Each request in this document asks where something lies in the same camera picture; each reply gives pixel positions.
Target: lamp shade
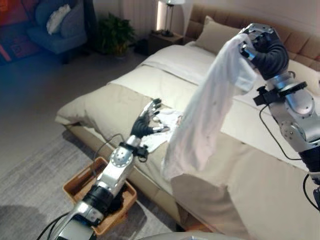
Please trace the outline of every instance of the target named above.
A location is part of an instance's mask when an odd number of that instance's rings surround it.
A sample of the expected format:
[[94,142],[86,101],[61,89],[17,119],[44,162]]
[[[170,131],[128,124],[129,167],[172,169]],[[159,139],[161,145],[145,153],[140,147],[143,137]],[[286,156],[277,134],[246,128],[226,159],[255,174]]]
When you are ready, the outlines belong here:
[[161,2],[171,5],[181,5],[186,2],[186,0],[161,0]]

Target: gray rug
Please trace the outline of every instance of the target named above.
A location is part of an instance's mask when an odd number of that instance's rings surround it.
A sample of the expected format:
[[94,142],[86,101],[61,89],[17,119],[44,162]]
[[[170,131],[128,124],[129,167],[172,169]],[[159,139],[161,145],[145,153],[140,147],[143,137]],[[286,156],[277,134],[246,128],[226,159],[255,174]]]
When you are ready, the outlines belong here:
[[[92,157],[88,147],[65,131],[0,178],[0,239],[34,240],[49,222],[70,211],[73,205],[62,186]],[[128,219],[98,239],[140,239],[174,227],[175,221],[138,191]]]

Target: table lamp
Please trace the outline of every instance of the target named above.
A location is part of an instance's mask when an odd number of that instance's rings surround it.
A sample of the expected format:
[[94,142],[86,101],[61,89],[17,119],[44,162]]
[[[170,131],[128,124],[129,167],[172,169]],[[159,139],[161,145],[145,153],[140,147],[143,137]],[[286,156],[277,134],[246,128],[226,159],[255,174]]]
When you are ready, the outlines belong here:
[[171,32],[171,26],[174,15],[174,7],[175,5],[184,4],[186,0],[161,0],[161,2],[166,3],[165,27],[161,34],[165,37],[173,37],[174,34]]

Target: lamp base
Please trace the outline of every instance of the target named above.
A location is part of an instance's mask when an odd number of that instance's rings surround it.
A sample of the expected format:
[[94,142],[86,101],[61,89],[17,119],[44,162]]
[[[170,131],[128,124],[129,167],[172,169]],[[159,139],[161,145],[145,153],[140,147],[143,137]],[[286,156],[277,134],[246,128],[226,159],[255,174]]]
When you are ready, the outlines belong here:
[[161,35],[164,37],[173,37],[174,36],[173,32],[171,32],[169,30],[162,30]]

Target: blue armchair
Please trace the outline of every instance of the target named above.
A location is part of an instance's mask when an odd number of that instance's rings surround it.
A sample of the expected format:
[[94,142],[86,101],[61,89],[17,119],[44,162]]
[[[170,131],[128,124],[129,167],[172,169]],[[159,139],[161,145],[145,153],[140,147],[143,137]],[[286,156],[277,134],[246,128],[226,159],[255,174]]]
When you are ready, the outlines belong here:
[[[59,7],[69,4],[71,11],[61,24],[61,31],[49,35],[47,21]],[[37,26],[29,28],[30,39],[41,47],[59,55],[87,42],[83,0],[42,0],[35,9]]]

